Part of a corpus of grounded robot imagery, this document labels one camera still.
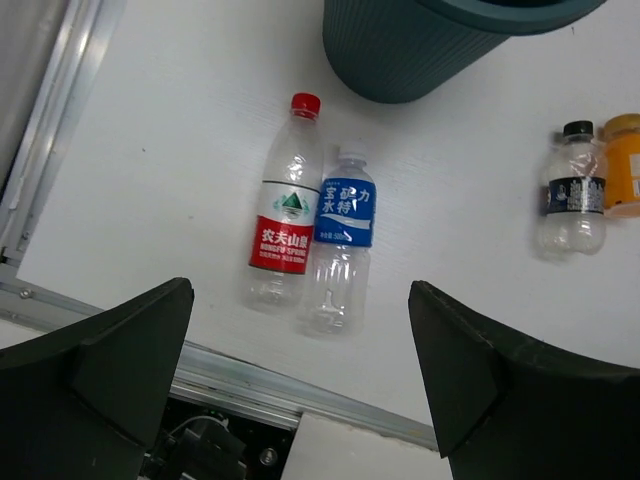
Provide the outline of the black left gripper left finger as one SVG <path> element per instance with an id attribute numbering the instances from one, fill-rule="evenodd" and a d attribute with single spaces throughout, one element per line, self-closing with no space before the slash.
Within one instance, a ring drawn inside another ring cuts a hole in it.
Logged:
<path id="1" fill-rule="evenodd" d="M 194 291 L 171 279 L 1 351 L 4 479 L 135 479 L 158 434 Z"/>

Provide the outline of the red label water bottle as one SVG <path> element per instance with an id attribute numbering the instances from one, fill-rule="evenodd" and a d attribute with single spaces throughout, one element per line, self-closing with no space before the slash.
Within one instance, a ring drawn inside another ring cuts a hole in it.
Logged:
<path id="1" fill-rule="evenodd" d="M 248 307 L 272 312 L 300 301 L 324 172 L 321 100 L 293 95 L 265 162 L 245 276 Z"/>

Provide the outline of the small black cap bottle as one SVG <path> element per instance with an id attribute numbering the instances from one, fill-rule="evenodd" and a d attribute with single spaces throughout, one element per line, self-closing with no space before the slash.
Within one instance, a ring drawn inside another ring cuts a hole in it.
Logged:
<path id="1" fill-rule="evenodd" d="M 564 125 L 543 173 L 541 247 L 554 255 L 598 253 L 606 239 L 608 161 L 589 120 Z"/>

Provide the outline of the blue label water bottle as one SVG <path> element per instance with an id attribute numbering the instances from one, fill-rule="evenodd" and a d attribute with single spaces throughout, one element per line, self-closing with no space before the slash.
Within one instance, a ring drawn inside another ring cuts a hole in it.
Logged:
<path id="1" fill-rule="evenodd" d="M 298 330 L 311 337 L 353 336 L 364 322 L 377 204 L 367 152 L 343 143 L 320 192 Z"/>

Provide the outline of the orange juice bottle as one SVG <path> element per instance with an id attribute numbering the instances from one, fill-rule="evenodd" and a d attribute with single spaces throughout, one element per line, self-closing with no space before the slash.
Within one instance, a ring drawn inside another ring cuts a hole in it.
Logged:
<path id="1" fill-rule="evenodd" d="M 612 218 L 638 218 L 639 114 L 611 118 L 602 136 L 608 161 L 605 213 Z"/>

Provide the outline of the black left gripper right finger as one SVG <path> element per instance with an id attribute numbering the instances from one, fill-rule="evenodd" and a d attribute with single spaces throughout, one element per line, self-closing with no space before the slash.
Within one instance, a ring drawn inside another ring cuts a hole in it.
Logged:
<path id="1" fill-rule="evenodd" d="M 425 281 L 409 317 L 440 455 L 456 479 L 635 479 L 639 372 L 477 313 Z"/>

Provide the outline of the left robot arm base mount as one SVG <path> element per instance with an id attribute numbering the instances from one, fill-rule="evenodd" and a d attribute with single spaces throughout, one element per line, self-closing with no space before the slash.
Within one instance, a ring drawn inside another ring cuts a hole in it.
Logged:
<path id="1" fill-rule="evenodd" d="M 279 479 L 295 431 L 171 397 L 140 479 Z"/>

